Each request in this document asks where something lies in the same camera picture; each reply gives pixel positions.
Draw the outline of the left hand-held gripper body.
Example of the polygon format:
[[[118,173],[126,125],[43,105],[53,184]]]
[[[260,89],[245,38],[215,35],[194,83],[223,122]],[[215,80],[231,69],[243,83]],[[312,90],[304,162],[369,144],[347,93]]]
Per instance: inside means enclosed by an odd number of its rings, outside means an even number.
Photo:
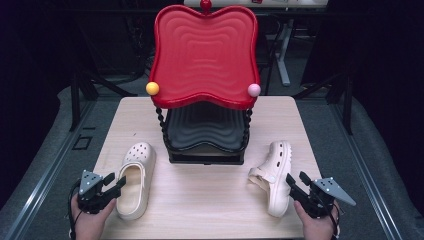
[[[84,170],[78,191],[78,207],[85,213],[98,214],[113,199],[102,191],[104,176]]]

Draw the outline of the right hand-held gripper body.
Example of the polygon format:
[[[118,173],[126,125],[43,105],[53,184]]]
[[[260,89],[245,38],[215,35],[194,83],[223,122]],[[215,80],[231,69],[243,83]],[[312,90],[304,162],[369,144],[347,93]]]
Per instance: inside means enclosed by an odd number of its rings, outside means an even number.
[[[334,200],[340,200],[351,206],[356,205],[356,201],[332,178],[312,180],[309,192],[302,190],[302,196],[294,198],[299,201],[312,218],[329,216],[332,212]]]

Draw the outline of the metal floor rail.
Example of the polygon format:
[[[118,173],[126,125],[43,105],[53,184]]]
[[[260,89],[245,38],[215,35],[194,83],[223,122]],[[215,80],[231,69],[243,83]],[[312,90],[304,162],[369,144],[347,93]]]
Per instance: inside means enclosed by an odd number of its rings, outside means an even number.
[[[69,240],[69,192],[83,170],[94,168],[110,114],[102,103],[89,102],[70,131],[66,112],[59,111],[24,179],[0,210],[0,240]]]
[[[344,139],[347,141],[349,149],[353,155],[353,162],[357,174],[361,180],[362,185],[364,186],[368,199],[386,235],[386,238],[388,240],[404,240],[391,212],[388,209],[386,201],[381,195],[381,192],[378,189],[376,182],[365,163],[363,155],[356,143],[354,136],[350,135],[344,127],[342,121],[342,111],[340,110],[340,107],[338,105],[330,104],[329,109],[335,118],[336,125],[342,132]]]

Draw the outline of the cream clog shoe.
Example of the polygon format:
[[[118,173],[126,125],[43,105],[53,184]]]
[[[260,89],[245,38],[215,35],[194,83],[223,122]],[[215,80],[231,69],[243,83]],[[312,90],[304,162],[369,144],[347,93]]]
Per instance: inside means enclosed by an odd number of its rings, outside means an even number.
[[[291,144],[285,140],[270,144],[265,161],[248,173],[248,179],[267,193],[268,213],[281,218],[289,205],[290,187],[286,182],[291,172]]]
[[[146,143],[134,144],[126,153],[118,179],[126,178],[116,209],[123,220],[135,220],[146,211],[156,164],[156,151]]]

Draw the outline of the person's left hand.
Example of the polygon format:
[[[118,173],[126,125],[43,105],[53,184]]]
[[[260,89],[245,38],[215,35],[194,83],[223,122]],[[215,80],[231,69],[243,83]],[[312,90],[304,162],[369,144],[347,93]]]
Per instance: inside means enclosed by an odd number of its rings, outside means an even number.
[[[71,200],[72,218],[75,223],[76,240],[99,240],[102,236],[106,220],[115,209],[116,200],[112,199],[98,214],[81,212],[78,207],[78,195]]]

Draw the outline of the person's right hand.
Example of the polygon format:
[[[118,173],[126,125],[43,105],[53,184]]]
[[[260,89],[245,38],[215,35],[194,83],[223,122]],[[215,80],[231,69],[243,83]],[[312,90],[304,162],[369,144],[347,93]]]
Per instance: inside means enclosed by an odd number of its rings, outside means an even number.
[[[294,202],[294,209],[303,224],[305,240],[337,240],[339,235],[339,209],[334,202],[331,215],[323,218],[310,217],[299,201]]]

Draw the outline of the white desk leg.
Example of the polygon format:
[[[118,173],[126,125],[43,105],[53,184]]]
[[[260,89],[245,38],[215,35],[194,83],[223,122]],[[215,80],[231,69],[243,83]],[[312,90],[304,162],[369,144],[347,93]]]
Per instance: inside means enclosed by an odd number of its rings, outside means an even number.
[[[285,63],[285,57],[288,50],[291,34],[293,30],[293,20],[287,20],[283,23],[283,28],[281,35],[279,36],[278,50],[276,51],[276,61],[281,78],[281,83],[284,87],[289,87],[291,85],[290,78],[288,75],[287,66]]]

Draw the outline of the white desk top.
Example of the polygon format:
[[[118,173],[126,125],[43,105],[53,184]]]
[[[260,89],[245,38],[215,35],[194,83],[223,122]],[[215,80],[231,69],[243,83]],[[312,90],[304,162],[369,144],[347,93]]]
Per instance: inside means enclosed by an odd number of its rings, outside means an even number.
[[[325,8],[329,0],[210,0],[213,7],[242,5],[262,8]],[[200,0],[184,0],[184,5],[200,6]]]

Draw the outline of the black metal stand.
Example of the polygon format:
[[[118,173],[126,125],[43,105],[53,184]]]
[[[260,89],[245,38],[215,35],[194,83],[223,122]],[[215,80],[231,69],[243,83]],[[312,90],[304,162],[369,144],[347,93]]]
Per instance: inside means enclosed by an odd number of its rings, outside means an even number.
[[[351,116],[353,102],[353,79],[347,73],[335,74],[326,80],[312,84],[306,90],[301,91],[293,96],[294,99],[303,99],[310,94],[317,92],[319,89],[329,86],[330,89],[325,96],[328,104],[337,104],[343,99],[342,125],[349,135],[352,135]]]
[[[83,94],[83,96],[88,101],[96,101],[99,97],[99,93],[96,90],[94,84],[100,84],[112,92],[117,93],[121,97],[135,97],[134,93],[130,93],[116,86],[112,82],[109,82],[94,72],[88,70],[79,70],[75,72],[70,84],[72,110],[72,123],[70,127],[71,131],[74,131],[77,128],[82,119],[80,109],[80,94]]]

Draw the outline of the red and black shoe rack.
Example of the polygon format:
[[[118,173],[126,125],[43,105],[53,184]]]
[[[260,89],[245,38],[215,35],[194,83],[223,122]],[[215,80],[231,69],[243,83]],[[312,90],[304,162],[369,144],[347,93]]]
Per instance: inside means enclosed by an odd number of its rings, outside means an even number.
[[[241,165],[252,108],[261,93],[258,22],[244,6],[199,11],[170,5],[156,16],[155,57],[146,91],[169,161]]]

